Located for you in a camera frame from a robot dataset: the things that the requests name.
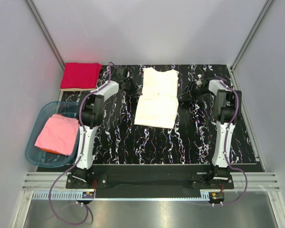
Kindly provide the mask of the white t shirt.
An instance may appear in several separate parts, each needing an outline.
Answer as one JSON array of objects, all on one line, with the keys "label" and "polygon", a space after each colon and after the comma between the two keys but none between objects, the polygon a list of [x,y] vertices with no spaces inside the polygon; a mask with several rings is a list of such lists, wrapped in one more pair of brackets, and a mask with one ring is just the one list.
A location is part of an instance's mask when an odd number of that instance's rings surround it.
[{"label": "white t shirt", "polygon": [[142,95],[136,108],[135,125],[174,127],[179,106],[178,75],[174,69],[160,72],[149,67],[143,70]]}]

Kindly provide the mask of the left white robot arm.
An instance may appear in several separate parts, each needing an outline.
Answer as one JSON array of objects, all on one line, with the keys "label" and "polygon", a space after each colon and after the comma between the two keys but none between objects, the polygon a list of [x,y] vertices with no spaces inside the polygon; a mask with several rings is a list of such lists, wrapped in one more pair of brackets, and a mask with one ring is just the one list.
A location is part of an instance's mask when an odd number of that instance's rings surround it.
[{"label": "left white robot arm", "polygon": [[93,183],[90,173],[94,161],[93,148],[96,132],[104,118],[105,101],[120,90],[128,96],[142,95],[126,67],[117,67],[109,73],[109,79],[103,85],[90,92],[84,91],[80,98],[76,114],[79,121],[79,143],[72,177],[82,188],[88,188]]}]

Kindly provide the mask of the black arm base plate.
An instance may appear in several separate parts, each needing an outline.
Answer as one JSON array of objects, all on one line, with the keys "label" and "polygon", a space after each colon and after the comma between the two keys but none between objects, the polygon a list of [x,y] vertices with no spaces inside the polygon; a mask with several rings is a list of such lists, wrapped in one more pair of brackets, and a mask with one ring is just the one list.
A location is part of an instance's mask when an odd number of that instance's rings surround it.
[{"label": "black arm base plate", "polygon": [[233,189],[231,177],[228,181],[206,180],[210,165],[170,164],[170,165],[94,165],[90,169],[92,182],[84,183],[67,176],[66,188],[91,189],[107,193],[147,192],[155,196],[189,196],[206,190],[222,191]]}]

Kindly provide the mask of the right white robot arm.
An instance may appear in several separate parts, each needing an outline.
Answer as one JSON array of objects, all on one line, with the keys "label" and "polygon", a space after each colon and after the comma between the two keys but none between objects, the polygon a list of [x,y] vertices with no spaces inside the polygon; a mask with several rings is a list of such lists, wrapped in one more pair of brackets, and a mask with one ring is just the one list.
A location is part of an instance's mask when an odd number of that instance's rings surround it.
[{"label": "right white robot arm", "polygon": [[214,76],[189,83],[178,95],[178,100],[187,102],[205,94],[215,96],[213,116],[217,127],[215,152],[206,174],[206,183],[217,188],[230,177],[231,141],[241,112],[242,93],[228,87],[224,79]]}]

